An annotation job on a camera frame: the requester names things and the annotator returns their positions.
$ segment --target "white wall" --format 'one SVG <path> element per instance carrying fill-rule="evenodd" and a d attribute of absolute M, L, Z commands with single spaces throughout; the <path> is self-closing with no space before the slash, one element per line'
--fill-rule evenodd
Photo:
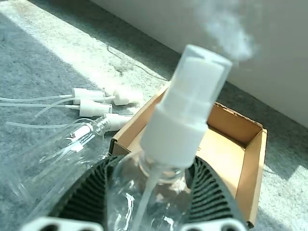
<path fill-rule="evenodd" d="M 93 0 L 154 39 L 181 52 L 191 43 L 222 53 L 188 0 Z M 259 51 L 228 81 L 308 127 L 308 1 L 242 0 L 240 15 Z"/>

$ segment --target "clear plastic tube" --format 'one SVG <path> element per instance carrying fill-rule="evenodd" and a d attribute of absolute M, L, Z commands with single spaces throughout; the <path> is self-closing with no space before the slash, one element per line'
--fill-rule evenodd
<path fill-rule="evenodd" d="M 31 103 L 0 103 L 0 107 L 48 107 L 50 104 L 31 104 Z M 65 105 L 55 105 L 54 107 L 65 108 Z"/>
<path fill-rule="evenodd" d="M 23 127 L 23 128 L 65 128 L 68 124 L 59 124 L 59 125 L 32 125 L 32 124 L 22 124 L 22 123 L 15 123 L 6 121 L 6 125 L 16 126 L 16 127 Z"/>
<path fill-rule="evenodd" d="M 38 98 L 30 98 L 30 99 L 9 99 L 0 97 L 0 101 L 8 101 L 8 102 L 32 102 L 32 101 L 39 101 L 39 100 L 52 100 L 52 99 L 61 99 L 62 96 L 55 95 L 55 96 L 45 96 L 45 97 L 38 97 Z"/>

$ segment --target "open cardboard box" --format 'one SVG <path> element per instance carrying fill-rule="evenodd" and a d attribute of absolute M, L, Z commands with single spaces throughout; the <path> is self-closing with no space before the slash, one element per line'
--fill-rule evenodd
<path fill-rule="evenodd" d="M 140 150 L 139 141 L 155 105 L 167 86 L 160 90 L 112 138 L 109 152 L 127 155 Z M 234 196 L 248 226 L 256 221 L 265 157 L 267 131 L 262 125 L 215 103 L 207 121 L 209 130 L 197 156 L 207 161 L 220 175 Z"/>

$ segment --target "white spray nozzle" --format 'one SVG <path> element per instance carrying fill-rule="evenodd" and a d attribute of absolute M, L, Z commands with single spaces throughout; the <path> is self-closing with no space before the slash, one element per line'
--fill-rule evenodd
<path fill-rule="evenodd" d="M 73 100 L 73 103 L 75 105 L 80 104 L 80 99 L 89 99 L 95 101 L 103 101 L 105 97 L 105 93 L 101 90 L 88 90 L 86 88 L 73 88 L 73 98 L 76 98 Z"/>
<path fill-rule="evenodd" d="M 143 100 L 141 92 L 131 90 L 115 90 L 113 102 L 115 105 L 127 105 L 129 103 L 139 103 Z"/>
<path fill-rule="evenodd" d="M 229 60 L 211 51 L 186 46 L 170 87 L 142 136 L 140 145 L 145 155 L 171 167 L 193 164 L 208 128 L 208 116 L 231 66 Z"/>
<path fill-rule="evenodd" d="M 112 104 L 98 103 L 93 100 L 80 100 L 80 117 L 103 116 L 106 113 L 112 113 Z"/>
<path fill-rule="evenodd" d="M 107 131 L 119 131 L 125 124 L 127 124 L 133 116 L 131 115 L 119 115 L 117 113 L 107 113 L 105 118 L 110 126 Z"/>

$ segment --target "clear plastic bottle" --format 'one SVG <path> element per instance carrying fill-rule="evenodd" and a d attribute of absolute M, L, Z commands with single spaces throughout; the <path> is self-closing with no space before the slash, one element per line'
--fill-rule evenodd
<path fill-rule="evenodd" d="M 15 180 L 11 189 L 22 188 L 29 195 L 29 218 L 48 211 L 87 169 L 103 159 L 104 133 L 119 130 L 130 119 L 131 116 L 119 114 L 106 114 L 96 120 L 79 119 L 27 152 L 14 155 L 9 165 L 18 182 Z"/>
<path fill-rule="evenodd" d="M 190 203 L 188 169 L 232 63 L 188 45 L 141 138 L 142 151 L 115 167 L 108 189 L 109 231 L 179 230 Z"/>

